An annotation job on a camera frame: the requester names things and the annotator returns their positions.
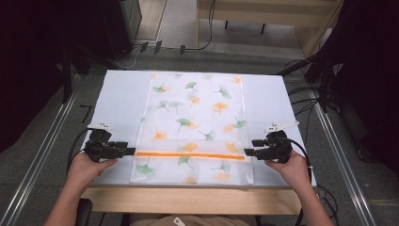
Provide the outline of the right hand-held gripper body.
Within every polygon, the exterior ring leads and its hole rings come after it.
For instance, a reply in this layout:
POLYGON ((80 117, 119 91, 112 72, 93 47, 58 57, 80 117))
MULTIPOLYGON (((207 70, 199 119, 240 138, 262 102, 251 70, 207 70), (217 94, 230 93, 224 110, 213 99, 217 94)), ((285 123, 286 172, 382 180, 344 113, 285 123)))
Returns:
POLYGON ((292 141, 287 137, 284 130, 295 125, 299 125, 299 122, 272 122, 264 129, 266 133, 265 145, 269 147, 269 151, 273 151, 276 154, 273 160, 279 163, 286 163, 290 159, 293 149, 292 141))

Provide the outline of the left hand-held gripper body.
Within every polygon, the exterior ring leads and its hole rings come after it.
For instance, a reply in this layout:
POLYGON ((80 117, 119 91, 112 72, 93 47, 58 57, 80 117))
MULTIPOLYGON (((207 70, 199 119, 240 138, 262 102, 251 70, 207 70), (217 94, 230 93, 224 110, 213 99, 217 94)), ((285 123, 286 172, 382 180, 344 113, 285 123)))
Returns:
POLYGON ((115 148, 117 141, 110 141, 112 134, 104 126, 88 126, 91 131, 88 141, 85 143, 84 152, 94 162, 101 159, 116 159, 119 157, 119 151, 126 148, 115 148))

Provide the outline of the leaf print mesh laundry bag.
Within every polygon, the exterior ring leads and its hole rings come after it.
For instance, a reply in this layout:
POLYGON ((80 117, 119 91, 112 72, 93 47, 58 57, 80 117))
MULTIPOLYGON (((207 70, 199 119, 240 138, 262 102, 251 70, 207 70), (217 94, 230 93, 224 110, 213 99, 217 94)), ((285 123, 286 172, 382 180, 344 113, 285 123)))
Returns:
POLYGON ((241 76, 153 73, 130 182, 251 185, 248 147, 241 76))

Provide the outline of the person's left hand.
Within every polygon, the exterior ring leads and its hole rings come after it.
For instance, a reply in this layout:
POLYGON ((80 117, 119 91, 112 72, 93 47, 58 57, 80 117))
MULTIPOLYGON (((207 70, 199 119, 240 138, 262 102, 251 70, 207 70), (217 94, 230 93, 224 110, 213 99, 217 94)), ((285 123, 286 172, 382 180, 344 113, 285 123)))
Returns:
POLYGON ((66 186, 73 189, 86 189, 103 171, 113 167, 117 159, 93 162, 86 153, 77 154, 68 171, 66 186))

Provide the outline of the person's right hand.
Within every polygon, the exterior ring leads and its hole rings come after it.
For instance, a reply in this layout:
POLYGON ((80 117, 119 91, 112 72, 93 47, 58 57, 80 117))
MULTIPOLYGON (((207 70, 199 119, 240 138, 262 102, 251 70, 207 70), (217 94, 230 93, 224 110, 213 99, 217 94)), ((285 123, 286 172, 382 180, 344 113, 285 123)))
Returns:
POLYGON ((286 163, 277 163, 272 160, 265 160, 264 163, 277 171, 295 191, 311 188, 306 159, 296 151, 291 151, 290 159, 286 163))

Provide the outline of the white table mat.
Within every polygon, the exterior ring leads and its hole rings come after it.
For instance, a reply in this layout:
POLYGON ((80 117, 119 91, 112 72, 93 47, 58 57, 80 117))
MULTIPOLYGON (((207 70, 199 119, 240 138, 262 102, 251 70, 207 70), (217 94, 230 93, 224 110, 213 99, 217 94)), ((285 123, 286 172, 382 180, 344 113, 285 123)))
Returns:
MULTIPOLYGON (((153 73, 181 72, 151 72, 151 71, 109 71, 104 77, 104 84, 95 107, 91 121, 92 126, 102 125, 112 134, 115 141, 125 141, 136 148, 136 139, 146 106, 147 95, 153 73)), ((281 77, 259 76, 250 74, 239 75, 243 79, 244 100, 247 115, 249 147, 251 140, 266 136, 264 129, 272 122, 296 121, 291 107, 286 87, 281 77)), ((293 148, 301 150, 303 140, 298 125, 284 130, 291 139, 293 148)), ((99 185, 119 186, 224 186, 224 185, 147 185, 132 184, 130 176, 134 156, 125 156, 113 168, 106 171, 99 179, 99 185)), ((281 177, 263 162, 249 156, 254 167, 254 183, 248 186, 283 186, 281 177)))

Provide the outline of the black metal stand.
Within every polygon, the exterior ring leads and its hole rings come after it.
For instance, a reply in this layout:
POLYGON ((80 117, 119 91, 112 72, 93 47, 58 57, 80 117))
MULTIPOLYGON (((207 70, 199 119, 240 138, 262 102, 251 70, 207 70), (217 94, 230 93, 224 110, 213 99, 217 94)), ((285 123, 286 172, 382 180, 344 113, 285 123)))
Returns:
POLYGON ((320 86, 318 89, 319 104, 323 111, 327 113, 328 79, 333 73, 333 66, 326 56, 314 54, 308 58, 300 59, 296 64, 277 72, 276 75, 285 76, 307 65, 310 65, 310 67, 305 73, 305 81, 307 83, 314 83, 317 78, 320 78, 320 86))

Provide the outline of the light wooden table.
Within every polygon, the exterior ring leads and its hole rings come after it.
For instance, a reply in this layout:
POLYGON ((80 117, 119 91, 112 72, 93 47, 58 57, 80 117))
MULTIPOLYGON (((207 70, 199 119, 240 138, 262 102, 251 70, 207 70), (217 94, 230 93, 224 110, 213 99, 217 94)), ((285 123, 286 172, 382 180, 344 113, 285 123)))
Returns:
POLYGON ((92 186, 84 197, 95 212, 296 215, 301 208, 288 188, 92 186))

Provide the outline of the person's beige trousers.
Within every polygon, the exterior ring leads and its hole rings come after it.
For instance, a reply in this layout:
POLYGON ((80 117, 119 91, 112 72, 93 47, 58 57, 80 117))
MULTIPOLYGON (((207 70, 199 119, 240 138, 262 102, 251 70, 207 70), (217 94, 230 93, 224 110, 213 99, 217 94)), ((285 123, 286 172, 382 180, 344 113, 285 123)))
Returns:
POLYGON ((173 223, 176 217, 186 226, 258 226, 253 216, 176 214, 132 214, 129 226, 176 226, 173 223))

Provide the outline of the black curtain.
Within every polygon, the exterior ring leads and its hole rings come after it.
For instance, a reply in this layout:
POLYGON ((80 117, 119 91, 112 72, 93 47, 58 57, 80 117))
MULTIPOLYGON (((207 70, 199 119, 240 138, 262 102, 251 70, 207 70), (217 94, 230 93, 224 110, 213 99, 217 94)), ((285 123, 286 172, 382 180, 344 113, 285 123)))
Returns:
POLYGON ((343 0, 325 47, 341 66, 329 89, 360 158, 399 179, 399 0, 343 0))
POLYGON ((89 0, 0 0, 0 153, 12 146, 59 90, 58 66, 88 72, 74 39, 89 0))

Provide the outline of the black cabinet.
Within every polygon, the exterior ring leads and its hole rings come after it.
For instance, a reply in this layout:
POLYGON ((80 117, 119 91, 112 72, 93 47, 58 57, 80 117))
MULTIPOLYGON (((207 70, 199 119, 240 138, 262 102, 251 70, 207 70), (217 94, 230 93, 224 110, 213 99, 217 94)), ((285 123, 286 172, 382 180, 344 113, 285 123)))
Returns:
POLYGON ((99 0, 106 31, 107 54, 117 59, 133 50, 142 13, 138 0, 99 0))

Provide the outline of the light wooden bench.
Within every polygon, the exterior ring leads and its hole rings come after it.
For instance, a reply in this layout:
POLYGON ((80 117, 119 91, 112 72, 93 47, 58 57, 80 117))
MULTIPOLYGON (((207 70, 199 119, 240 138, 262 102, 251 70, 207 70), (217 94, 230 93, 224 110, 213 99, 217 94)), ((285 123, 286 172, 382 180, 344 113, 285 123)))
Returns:
POLYGON ((303 55, 310 57, 342 6, 343 0, 215 0, 214 19, 292 26, 303 55))

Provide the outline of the aluminium floor rail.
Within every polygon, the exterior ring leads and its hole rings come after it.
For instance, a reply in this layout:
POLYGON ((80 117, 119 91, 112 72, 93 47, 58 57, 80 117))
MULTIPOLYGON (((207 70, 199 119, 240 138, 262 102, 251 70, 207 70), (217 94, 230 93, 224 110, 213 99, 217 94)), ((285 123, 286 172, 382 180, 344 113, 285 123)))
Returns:
POLYGON ((330 192, 339 226, 376 226, 364 192, 345 156, 328 113, 318 102, 308 116, 306 144, 315 167, 318 187, 330 192))
POLYGON ((31 162, 23 180, 18 185, 12 200, 10 201, 5 214, 0 219, 0 226, 14 226, 17 218, 19 217, 24 205, 37 182, 40 172, 48 158, 51 149, 54 146, 56 138, 67 119, 72 105, 76 99, 78 90, 83 82, 82 76, 77 73, 72 80, 74 90, 71 96, 67 99, 65 104, 62 104, 59 108, 55 119, 52 121, 50 128, 48 129, 36 155, 31 162))

